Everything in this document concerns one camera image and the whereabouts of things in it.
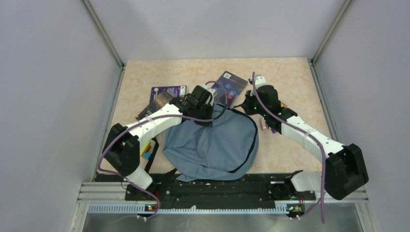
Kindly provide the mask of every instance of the black mounting plate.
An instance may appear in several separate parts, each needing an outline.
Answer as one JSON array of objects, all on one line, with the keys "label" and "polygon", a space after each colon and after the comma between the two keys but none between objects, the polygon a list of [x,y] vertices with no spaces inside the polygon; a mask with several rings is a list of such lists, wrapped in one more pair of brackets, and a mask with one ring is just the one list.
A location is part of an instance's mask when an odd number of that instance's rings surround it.
[{"label": "black mounting plate", "polygon": [[[290,194],[283,180],[284,174],[246,174],[233,181],[195,180],[182,182],[176,180],[178,174],[150,174],[153,179],[147,190],[161,201],[162,209],[267,209],[275,208],[275,201],[315,200],[315,194],[296,192]],[[97,175],[96,181],[122,181],[121,178]],[[151,201],[152,197],[127,186],[126,201]]]}]

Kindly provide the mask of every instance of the gray wall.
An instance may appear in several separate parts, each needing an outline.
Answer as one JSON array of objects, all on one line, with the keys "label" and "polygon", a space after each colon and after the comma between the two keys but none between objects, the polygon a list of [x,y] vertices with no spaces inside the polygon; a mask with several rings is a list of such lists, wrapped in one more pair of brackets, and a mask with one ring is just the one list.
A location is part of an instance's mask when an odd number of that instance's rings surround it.
[{"label": "gray wall", "polygon": [[0,3],[0,226],[66,231],[119,71],[79,0]]},{"label": "gray wall", "polygon": [[364,153],[382,231],[409,231],[410,1],[355,1],[318,64],[343,142]]},{"label": "gray wall", "polygon": [[91,0],[123,60],[312,57],[344,0]]}]

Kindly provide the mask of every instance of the blue cloth bag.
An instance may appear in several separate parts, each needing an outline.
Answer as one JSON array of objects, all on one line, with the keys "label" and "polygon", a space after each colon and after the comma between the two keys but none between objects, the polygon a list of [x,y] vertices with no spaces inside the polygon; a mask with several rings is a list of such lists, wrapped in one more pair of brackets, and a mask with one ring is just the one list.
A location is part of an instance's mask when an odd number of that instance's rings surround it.
[{"label": "blue cloth bag", "polygon": [[[213,117],[223,107],[215,105]],[[255,122],[227,109],[212,127],[187,120],[166,131],[163,153],[182,174],[180,181],[236,180],[251,168],[259,146]]]}]

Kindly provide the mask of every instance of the metal frame edge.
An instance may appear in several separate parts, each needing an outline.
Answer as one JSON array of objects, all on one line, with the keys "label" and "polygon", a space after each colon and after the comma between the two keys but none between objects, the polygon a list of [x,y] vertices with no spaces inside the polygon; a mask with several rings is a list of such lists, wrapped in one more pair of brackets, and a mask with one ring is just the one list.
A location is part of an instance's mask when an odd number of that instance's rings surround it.
[{"label": "metal frame edge", "polygon": [[121,57],[119,56],[113,42],[105,31],[103,24],[101,23],[100,19],[97,16],[97,13],[91,5],[91,2],[89,0],[81,0],[81,2],[83,3],[83,6],[87,11],[91,21],[93,22],[98,34],[101,36],[101,39],[104,42],[108,52],[111,54],[120,68],[124,67],[124,62],[122,62]]},{"label": "metal frame edge", "polygon": [[[316,90],[319,95],[319,99],[322,104],[323,113],[326,119],[327,126],[329,128],[329,132],[333,139],[339,140],[340,135],[335,120],[333,118],[333,114],[331,111],[330,104],[327,100],[326,93],[323,89],[322,81],[320,79],[319,73],[317,72],[316,64],[312,64],[312,62],[309,62],[309,66],[310,71],[312,72],[312,77],[316,86]],[[357,215],[360,220],[360,224],[362,225],[363,232],[379,232],[379,225],[371,208],[370,202],[355,203],[355,206]]]},{"label": "metal frame edge", "polygon": [[112,101],[111,101],[111,104],[110,104],[110,111],[108,113],[108,117],[107,117],[107,120],[105,122],[104,134],[101,138],[100,149],[98,150],[98,154],[95,156],[95,157],[97,157],[97,159],[95,160],[95,167],[94,167],[94,172],[92,173],[91,181],[94,179],[94,177],[97,173],[97,169],[98,169],[97,160],[98,160],[98,158],[100,158],[100,155],[103,153],[103,149],[104,149],[104,145],[105,145],[105,139],[107,138],[108,133],[110,132],[111,122],[112,122],[113,117],[114,117],[114,111],[115,111],[115,108],[116,108],[116,105],[117,105],[117,100],[118,100],[118,96],[119,96],[119,91],[121,89],[122,80],[124,78],[124,73],[125,73],[125,66],[121,69],[121,72],[118,76],[118,81],[117,81],[116,89],[114,91],[114,95],[111,98]]},{"label": "metal frame edge", "polygon": [[73,217],[71,218],[71,224],[69,232],[81,232],[83,231],[84,224],[86,222],[89,204],[77,203],[75,205]]},{"label": "metal frame edge", "polygon": [[315,55],[313,56],[313,59],[311,61],[313,65],[315,65],[319,61],[320,57],[322,56],[322,53],[324,52],[325,48],[329,44],[330,39],[332,38],[332,36],[336,32],[340,22],[342,21],[342,19],[345,16],[347,10],[351,6],[351,3],[353,3],[353,2],[354,2],[354,0],[345,0],[345,2],[343,3],[342,7],[340,8],[339,12],[336,15],[336,18],[333,20],[332,25],[330,26],[330,28],[327,31],[325,37],[323,38],[321,44],[319,45],[318,50],[316,51]]}]

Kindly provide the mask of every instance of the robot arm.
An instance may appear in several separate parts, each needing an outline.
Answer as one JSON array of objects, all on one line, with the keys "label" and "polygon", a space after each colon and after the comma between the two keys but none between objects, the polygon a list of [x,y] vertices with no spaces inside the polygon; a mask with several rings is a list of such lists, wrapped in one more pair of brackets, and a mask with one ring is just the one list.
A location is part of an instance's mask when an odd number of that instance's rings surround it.
[{"label": "robot arm", "polygon": [[[152,183],[152,178],[146,173],[144,167],[140,165],[140,145],[144,145],[162,131],[185,121],[185,119],[177,116],[184,115],[198,119],[211,119],[215,94],[214,89],[207,88],[205,85],[196,86],[193,92],[187,95],[186,98],[174,98],[163,108],[138,122],[126,126],[122,126],[119,123],[115,124],[108,134],[104,149],[127,128],[143,121],[148,121],[122,136],[107,152],[105,158],[129,181],[143,189],[148,188]],[[212,126],[212,122],[195,121],[195,123],[203,126]]]},{"label": "robot arm", "polygon": [[[355,144],[346,146],[321,134],[306,122],[297,113],[278,99],[278,92],[273,86],[268,85],[263,76],[256,76],[249,82],[255,81],[258,96],[270,112],[287,124],[270,116],[256,99],[254,90],[246,92],[245,101],[241,104],[247,115],[260,114],[264,117],[267,125],[282,135],[285,135],[310,152],[320,162],[322,153],[319,146],[309,134],[314,136],[323,146],[326,157],[325,190],[333,198],[341,200],[359,187],[368,182],[366,166],[361,149]],[[298,127],[306,133],[302,133],[290,125]],[[321,172],[298,171],[290,176],[294,191],[320,190]]]}]

